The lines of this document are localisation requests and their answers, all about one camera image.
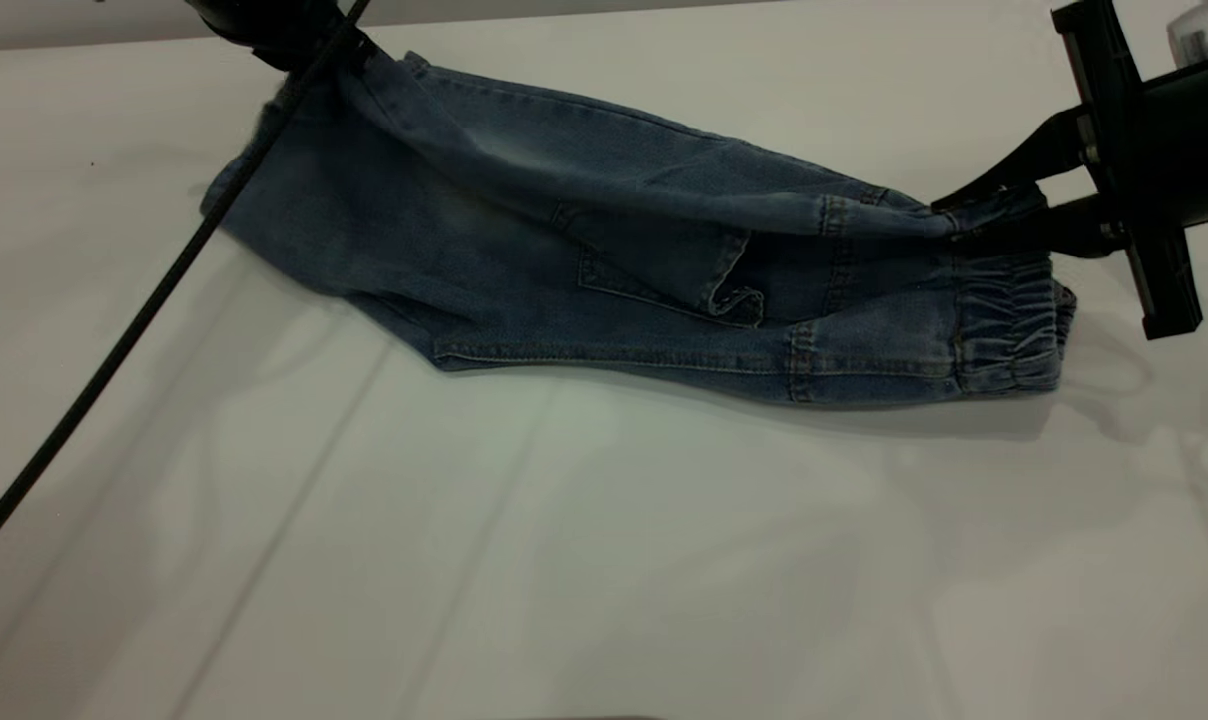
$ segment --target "black cord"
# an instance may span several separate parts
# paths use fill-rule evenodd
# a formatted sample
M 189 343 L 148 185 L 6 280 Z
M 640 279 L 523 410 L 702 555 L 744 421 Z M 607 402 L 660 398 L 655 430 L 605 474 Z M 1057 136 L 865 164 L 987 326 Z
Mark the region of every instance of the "black cord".
M 133 323 L 129 323 L 129 327 L 124 330 L 123 337 L 120 337 L 120 341 L 111 348 L 110 355 L 106 355 L 106 360 L 97 370 L 92 379 L 88 381 L 87 387 L 79 394 L 79 397 L 75 399 L 70 410 L 57 423 L 54 430 L 48 434 L 48 437 L 40 446 L 40 449 L 36 451 L 31 460 L 27 463 L 27 466 L 22 469 L 18 478 L 13 480 L 8 490 L 0 498 L 0 528 L 5 523 L 8 523 L 8 518 L 13 516 L 13 511 L 18 509 L 27 493 L 31 492 L 34 484 L 37 483 L 41 475 L 45 474 L 45 470 L 48 469 L 48 465 L 59 454 L 60 448 L 66 445 L 75 429 L 86 418 L 88 411 L 92 410 L 93 403 L 101 396 L 101 391 L 105 391 L 111 378 L 120 371 L 120 365 L 124 364 L 124 360 L 133 352 L 133 347 L 141 339 L 143 333 L 146 332 L 146 327 L 150 327 L 151 321 L 159 314 L 161 307 L 164 307 L 165 301 L 169 300 L 178 284 L 182 281 L 184 275 L 191 269 L 191 265 L 201 256 L 201 251 L 205 249 L 208 238 L 211 238 L 211 233 L 216 231 L 217 225 L 226 217 L 226 213 L 230 211 L 230 207 L 234 204 L 239 193 L 246 187 L 249 179 L 252 179 L 252 174 L 262 166 L 262 159 L 266 159 L 267 152 L 275 145 L 280 135 L 284 135 L 284 129 L 288 128 L 289 120 L 297 112 L 298 105 L 302 104 L 307 91 L 315 85 L 315 81 L 323 74 L 329 71 L 330 65 L 338 58 L 339 52 L 354 37 L 358 37 L 356 23 L 360 22 L 360 17 L 367 8 L 368 2 L 370 0 L 356 0 L 352 5 L 352 12 L 347 13 L 342 24 L 339 24 L 333 36 L 329 40 L 329 43 L 324 46 L 324 50 L 320 51 L 320 54 L 316 56 L 310 66 L 306 69 L 302 77 L 297 82 L 289 82 L 285 86 L 280 95 L 280 112 L 274 115 L 274 122 L 271 122 L 271 114 L 265 115 L 265 123 L 269 123 L 269 126 L 265 127 L 261 140 L 254 143 L 252 149 L 249 149 L 246 155 L 244 155 L 243 164 L 226 184 L 225 191 L 211 204 L 201 228 L 191 237 L 191 242 L 187 243 L 182 254 L 178 255 L 169 272 L 164 274 L 164 279 L 161 279 L 159 286 L 155 289 L 155 292 L 151 292 L 151 297 L 147 298 L 146 304 L 138 312 L 137 318 L 133 318 Z

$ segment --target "white tabletop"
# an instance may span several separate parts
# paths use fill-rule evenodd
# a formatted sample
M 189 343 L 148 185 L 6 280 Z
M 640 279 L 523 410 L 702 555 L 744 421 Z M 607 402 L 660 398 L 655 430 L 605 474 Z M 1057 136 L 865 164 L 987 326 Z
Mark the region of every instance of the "white tabletop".
M 1177 2 L 1121 0 L 1144 74 Z M 933 199 L 1078 101 L 1049 4 L 400 27 Z M 0 492 L 279 76 L 216 40 L 0 53 Z M 1053 184 L 1084 191 L 1084 178 Z M 0 536 L 0 718 L 1208 718 L 1206 323 L 1122 259 L 1051 397 L 820 413 L 445 377 L 217 238 Z

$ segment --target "jeans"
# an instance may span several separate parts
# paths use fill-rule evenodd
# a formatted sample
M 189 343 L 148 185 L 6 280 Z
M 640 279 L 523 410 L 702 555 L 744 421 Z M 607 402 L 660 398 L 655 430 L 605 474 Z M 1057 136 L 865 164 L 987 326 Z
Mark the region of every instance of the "jeans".
M 641 111 L 374 50 L 313 88 L 223 227 L 441 370 L 583 365 L 884 405 L 1057 387 L 1074 297 L 1047 252 L 946 243 L 1043 207 L 1029 187 L 934 213 Z

